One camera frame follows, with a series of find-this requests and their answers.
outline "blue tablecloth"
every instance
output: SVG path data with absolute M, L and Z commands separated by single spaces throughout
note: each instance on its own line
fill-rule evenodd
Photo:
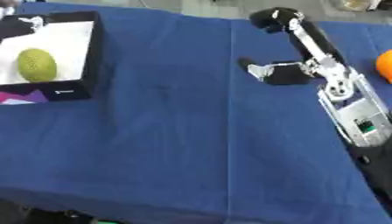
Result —
M 316 83 L 270 87 L 236 64 L 299 60 L 246 20 L 90 11 L 105 25 L 94 99 L 0 107 L 0 196 L 140 224 L 392 223 L 318 103 Z M 323 23 L 392 106 L 374 60 L 387 25 Z

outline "green fruit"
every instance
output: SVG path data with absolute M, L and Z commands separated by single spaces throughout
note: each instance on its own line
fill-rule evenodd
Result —
M 27 49 L 17 56 L 19 73 L 30 82 L 52 81 L 57 75 L 56 61 L 49 52 Z

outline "orange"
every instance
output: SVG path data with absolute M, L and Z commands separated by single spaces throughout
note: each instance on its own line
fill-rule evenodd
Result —
M 392 50 L 389 50 L 378 57 L 375 65 L 380 75 L 392 84 Z

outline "logo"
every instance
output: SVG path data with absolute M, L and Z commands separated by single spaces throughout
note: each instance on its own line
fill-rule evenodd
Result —
M 71 94 L 74 91 L 73 90 L 58 90 L 58 91 L 54 91 L 56 93 L 56 95 L 60 95 L 60 94 Z

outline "wire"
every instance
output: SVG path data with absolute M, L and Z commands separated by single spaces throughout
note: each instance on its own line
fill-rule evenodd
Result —
M 138 0 L 138 1 L 139 1 L 139 3 L 140 3 L 144 8 L 148 8 L 148 9 L 151 8 L 148 4 L 145 3 L 144 0 Z

